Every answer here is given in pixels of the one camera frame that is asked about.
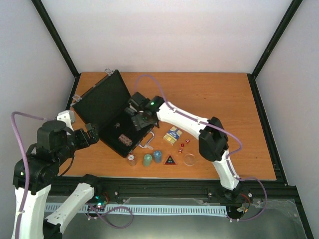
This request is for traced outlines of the black poker set case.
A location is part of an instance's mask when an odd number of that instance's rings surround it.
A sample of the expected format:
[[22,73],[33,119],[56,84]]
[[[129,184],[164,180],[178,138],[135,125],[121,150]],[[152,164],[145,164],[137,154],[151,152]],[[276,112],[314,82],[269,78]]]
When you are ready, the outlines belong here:
[[[125,113],[129,107],[131,95],[118,70],[105,76],[95,86],[91,87],[72,108],[85,123],[94,123],[98,126],[99,140],[109,146],[121,157],[127,157],[153,129],[149,125],[136,130],[131,117]],[[124,134],[133,141],[131,146],[125,146],[118,140]]]

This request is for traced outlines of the blue yellow card deck box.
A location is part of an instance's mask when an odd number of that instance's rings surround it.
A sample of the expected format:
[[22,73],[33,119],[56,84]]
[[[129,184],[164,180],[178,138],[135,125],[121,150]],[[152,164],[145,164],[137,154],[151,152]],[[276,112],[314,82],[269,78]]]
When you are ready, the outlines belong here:
[[163,136],[163,139],[171,145],[174,145],[179,140],[182,134],[183,132],[181,129],[179,129],[176,126],[172,126],[168,130],[168,132]]

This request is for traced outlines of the dark blue poker chip stack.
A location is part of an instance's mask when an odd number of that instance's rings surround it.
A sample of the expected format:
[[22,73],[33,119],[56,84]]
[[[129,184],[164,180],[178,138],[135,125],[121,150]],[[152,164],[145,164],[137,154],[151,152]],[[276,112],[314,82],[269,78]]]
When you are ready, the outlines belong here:
[[135,116],[136,115],[136,112],[133,110],[133,109],[131,109],[131,108],[125,108],[125,113],[126,114],[128,114],[130,117],[133,117],[133,116]]

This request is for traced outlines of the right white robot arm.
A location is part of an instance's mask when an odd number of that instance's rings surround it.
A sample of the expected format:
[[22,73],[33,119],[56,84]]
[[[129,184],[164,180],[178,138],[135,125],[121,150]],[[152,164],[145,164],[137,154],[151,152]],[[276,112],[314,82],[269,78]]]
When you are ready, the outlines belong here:
[[242,143],[239,143],[238,150],[229,151],[228,137],[238,138],[227,132],[218,118],[201,118],[178,108],[165,98],[155,96],[150,100],[138,92],[129,99],[128,104],[135,111],[132,122],[137,130],[166,122],[196,138],[200,155],[213,164],[219,176],[223,196],[231,200],[240,194],[240,176],[231,162],[231,155],[242,149]]

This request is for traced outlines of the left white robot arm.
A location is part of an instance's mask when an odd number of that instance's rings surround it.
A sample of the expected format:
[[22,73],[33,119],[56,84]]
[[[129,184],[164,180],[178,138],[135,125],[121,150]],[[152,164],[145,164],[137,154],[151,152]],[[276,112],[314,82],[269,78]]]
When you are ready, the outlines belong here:
[[100,178],[86,174],[62,206],[44,217],[46,199],[60,166],[73,158],[75,151],[99,140],[95,125],[89,123],[85,127],[85,130],[72,130],[63,121],[50,120],[37,130],[37,142],[14,167],[16,216],[12,238],[60,239],[87,201],[103,197]]

